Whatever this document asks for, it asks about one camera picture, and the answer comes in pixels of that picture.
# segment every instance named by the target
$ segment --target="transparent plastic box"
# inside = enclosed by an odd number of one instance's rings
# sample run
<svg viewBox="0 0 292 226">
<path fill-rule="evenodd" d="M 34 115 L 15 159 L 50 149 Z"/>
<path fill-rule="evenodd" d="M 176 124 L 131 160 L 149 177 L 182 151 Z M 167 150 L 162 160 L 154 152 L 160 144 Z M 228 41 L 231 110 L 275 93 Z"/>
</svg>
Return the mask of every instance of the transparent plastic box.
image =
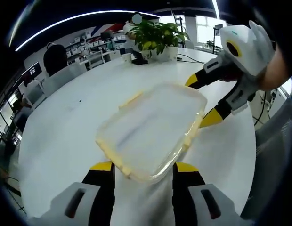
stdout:
<svg viewBox="0 0 292 226">
<path fill-rule="evenodd" d="M 98 128 L 96 143 L 126 177 L 158 182 L 190 147 L 206 104 L 196 89 L 157 85 L 120 106 Z"/>
</svg>

